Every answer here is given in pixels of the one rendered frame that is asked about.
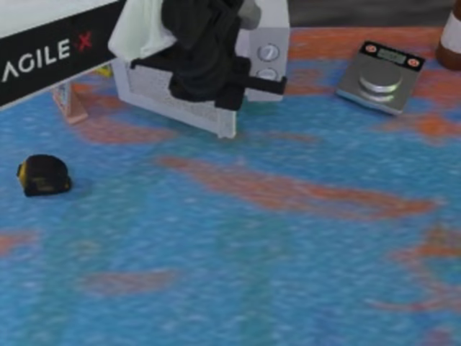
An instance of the gray background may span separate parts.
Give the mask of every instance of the gray background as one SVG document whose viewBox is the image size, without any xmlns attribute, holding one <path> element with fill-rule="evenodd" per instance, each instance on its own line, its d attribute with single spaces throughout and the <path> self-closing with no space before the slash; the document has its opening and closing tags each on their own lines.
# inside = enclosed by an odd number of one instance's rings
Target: gray background
<svg viewBox="0 0 461 346">
<path fill-rule="evenodd" d="M 455 0 L 289 0 L 293 27 L 441 26 Z"/>
</svg>

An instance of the kitchen scale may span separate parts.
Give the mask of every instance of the kitchen scale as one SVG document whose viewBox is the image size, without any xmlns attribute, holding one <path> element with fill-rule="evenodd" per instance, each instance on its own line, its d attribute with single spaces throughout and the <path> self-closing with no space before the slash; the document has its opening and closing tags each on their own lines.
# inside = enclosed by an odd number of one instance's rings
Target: kitchen scale
<svg viewBox="0 0 461 346">
<path fill-rule="evenodd" d="M 402 114 L 425 62 L 413 54 L 365 41 L 336 93 L 365 107 Z"/>
</svg>

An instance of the digital scale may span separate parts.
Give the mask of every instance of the digital scale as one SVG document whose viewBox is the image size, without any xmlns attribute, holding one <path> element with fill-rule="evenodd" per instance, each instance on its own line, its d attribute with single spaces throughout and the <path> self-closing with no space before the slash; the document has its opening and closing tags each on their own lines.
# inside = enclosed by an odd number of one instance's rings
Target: digital scale
<svg viewBox="0 0 461 346">
<path fill-rule="evenodd" d="M 365 107 L 402 114 L 425 62 L 413 54 L 365 41 L 336 93 Z"/>
</svg>

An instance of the bottle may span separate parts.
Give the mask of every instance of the bottle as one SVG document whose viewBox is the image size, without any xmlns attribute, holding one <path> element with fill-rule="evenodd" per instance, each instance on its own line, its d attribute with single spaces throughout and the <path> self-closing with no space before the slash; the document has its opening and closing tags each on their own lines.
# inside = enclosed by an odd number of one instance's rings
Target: bottle
<svg viewBox="0 0 461 346">
<path fill-rule="evenodd" d="M 461 71 L 461 0 L 456 1 L 445 25 L 436 58 L 443 67 Z"/>
</svg>

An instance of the white label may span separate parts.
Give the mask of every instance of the white label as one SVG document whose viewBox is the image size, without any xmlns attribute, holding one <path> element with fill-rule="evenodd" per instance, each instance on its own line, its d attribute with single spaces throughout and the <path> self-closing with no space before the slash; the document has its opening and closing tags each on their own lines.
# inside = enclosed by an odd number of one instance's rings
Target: white label
<svg viewBox="0 0 461 346">
<path fill-rule="evenodd" d="M 449 16 L 441 43 L 446 49 L 461 54 L 461 21 L 453 13 Z"/>
</svg>

